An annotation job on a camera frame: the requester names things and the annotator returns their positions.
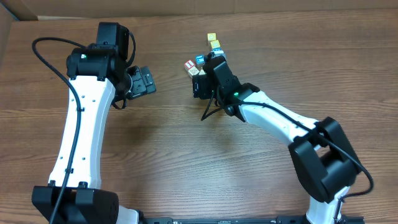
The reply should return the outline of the white green block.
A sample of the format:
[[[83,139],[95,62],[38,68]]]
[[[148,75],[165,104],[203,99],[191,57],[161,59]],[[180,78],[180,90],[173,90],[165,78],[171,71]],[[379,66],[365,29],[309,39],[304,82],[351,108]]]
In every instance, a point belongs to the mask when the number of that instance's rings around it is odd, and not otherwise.
[[[195,75],[199,75],[199,74],[200,74],[200,71],[199,71],[199,69],[197,69],[196,67],[192,67],[192,68],[190,68],[190,69],[188,70],[188,74],[189,74],[189,76],[192,78],[192,77],[195,76]]]

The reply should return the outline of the red I block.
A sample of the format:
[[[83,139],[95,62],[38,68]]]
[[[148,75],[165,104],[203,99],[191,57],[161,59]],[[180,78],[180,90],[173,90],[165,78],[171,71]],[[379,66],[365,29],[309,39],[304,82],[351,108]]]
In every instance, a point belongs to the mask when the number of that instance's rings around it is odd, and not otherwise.
[[[193,67],[195,67],[195,63],[192,60],[188,60],[184,63],[184,68],[186,71],[189,71]]]

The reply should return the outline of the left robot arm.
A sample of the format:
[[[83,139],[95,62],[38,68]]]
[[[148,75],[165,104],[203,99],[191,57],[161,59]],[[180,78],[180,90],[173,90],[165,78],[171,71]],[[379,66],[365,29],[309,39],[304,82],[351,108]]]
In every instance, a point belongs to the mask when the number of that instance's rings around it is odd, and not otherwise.
[[[147,67],[133,65],[136,42],[117,22],[100,22],[96,42],[75,44],[62,80],[69,89],[60,152],[45,186],[32,191],[49,223],[140,223],[114,192],[101,188],[101,149],[110,108],[156,91]]]

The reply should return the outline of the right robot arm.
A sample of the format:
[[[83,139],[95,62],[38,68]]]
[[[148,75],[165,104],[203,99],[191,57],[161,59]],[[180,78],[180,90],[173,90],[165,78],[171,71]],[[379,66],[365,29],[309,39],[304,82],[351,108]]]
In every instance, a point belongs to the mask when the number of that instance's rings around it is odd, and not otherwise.
[[[270,99],[251,83],[240,83],[222,54],[204,57],[204,73],[192,77],[193,96],[256,125],[287,145],[310,206],[295,223],[364,223],[342,215],[345,200],[369,194],[374,181],[362,165],[343,128],[333,118],[301,116]]]

